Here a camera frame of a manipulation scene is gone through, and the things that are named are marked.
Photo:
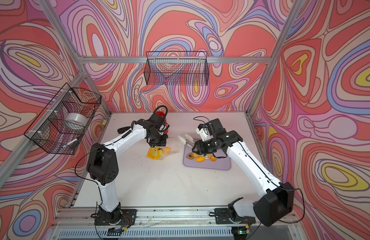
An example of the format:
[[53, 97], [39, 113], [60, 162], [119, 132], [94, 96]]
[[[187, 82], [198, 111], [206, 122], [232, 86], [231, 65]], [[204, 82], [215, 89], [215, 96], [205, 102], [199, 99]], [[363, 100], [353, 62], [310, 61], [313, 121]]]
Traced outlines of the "orange fish cookie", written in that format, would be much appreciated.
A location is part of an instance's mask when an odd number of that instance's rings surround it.
[[204, 156], [198, 156], [198, 157], [196, 157], [196, 162], [201, 163], [201, 162], [203, 162], [205, 159], [206, 159], [206, 158], [205, 158]]
[[212, 161], [212, 162], [215, 162], [217, 160], [216, 157], [214, 157], [213, 155], [208, 155], [209, 159]]

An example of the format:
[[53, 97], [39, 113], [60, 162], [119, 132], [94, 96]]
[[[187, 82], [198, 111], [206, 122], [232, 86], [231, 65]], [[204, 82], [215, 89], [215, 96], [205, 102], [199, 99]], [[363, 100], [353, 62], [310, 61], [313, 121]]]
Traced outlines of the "steel tongs with silicone tips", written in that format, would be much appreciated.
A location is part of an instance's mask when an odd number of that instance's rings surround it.
[[198, 143], [197, 141], [195, 141], [195, 140], [194, 140], [190, 135], [188, 135], [188, 134], [185, 134], [185, 137], [178, 136], [178, 139], [179, 139], [179, 141], [180, 141], [182, 144], [184, 144], [184, 145], [186, 145], [186, 146], [188, 146], [188, 147], [190, 147], [190, 148], [194, 148], [194, 147], [198, 148], [198, 147], [199, 147], [199, 143]]

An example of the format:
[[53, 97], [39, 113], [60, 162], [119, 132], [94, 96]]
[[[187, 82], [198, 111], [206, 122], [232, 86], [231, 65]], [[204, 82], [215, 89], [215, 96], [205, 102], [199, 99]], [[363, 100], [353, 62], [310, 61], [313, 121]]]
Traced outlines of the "heart shaped chocolate cookie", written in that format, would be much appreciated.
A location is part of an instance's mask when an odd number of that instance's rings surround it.
[[193, 155], [193, 153], [190, 153], [190, 154], [187, 154], [187, 159], [189, 159], [189, 160], [193, 160], [195, 157], [194, 157], [194, 155]]

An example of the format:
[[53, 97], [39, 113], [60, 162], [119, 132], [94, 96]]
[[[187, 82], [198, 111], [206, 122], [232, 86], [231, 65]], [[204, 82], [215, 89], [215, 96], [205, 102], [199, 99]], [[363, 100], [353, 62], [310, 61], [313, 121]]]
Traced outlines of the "clear bag with yellow lion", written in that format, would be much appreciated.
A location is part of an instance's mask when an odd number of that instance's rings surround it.
[[151, 160], [162, 160], [165, 156], [171, 153], [171, 148], [169, 147], [154, 147], [149, 148], [147, 152], [147, 158]]

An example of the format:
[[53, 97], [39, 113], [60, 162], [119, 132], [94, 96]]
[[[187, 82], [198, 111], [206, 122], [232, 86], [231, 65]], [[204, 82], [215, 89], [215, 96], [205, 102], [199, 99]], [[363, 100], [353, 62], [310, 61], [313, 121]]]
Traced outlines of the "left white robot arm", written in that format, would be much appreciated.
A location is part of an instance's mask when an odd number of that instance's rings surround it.
[[115, 180], [119, 174], [119, 161], [123, 154], [134, 144], [146, 140], [151, 148], [164, 148], [170, 125], [166, 122], [168, 108], [158, 106], [150, 117], [132, 121], [130, 126], [119, 128], [118, 136], [104, 144], [95, 143], [89, 152], [86, 170], [90, 181], [95, 182], [99, 189], [100, 204], [92, 216], [97, 226], [116, 226], [134, 224], [132, 213], [123, 213], [121, 203], [116, 195]]

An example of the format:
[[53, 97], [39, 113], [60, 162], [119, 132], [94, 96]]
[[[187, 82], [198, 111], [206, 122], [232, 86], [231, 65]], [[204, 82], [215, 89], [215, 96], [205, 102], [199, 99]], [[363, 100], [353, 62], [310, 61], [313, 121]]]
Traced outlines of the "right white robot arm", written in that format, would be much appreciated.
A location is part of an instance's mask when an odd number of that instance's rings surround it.
[[222, 151], [242, 169], [257, 191], [258, 197], [254, 201], [238, 198], [229, 203], [232, 220], [252, 217], [270, 227], [293, 210], [294, 187], [271, 174], [236, 131], [226, 131], [220, 120], [214, 119], [200, 124], [196, 132], [201, 138], [189, 144], [193, 153], [206, 156]]

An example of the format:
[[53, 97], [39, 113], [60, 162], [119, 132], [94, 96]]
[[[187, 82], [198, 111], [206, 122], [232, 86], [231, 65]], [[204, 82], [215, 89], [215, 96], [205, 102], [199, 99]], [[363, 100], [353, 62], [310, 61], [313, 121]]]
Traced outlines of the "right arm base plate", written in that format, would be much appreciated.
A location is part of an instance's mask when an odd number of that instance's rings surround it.
[[256, 218], [240, 217], [229, 208], [215, 208], [212, 212], [209, 212], [209, 216], [215, 218], [217, 225], [246, 224], [251, 226], [256, 223]]

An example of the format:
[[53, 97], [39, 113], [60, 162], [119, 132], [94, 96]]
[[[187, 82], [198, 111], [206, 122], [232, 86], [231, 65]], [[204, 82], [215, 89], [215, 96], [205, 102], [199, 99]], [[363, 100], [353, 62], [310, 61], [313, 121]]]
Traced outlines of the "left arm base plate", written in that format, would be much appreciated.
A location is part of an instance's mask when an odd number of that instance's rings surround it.
[[118, 209], [109, 213], [103, 209], [91, 215], [94, 227], [101, 237], [120, 237], [135, 224], [136, 209]]

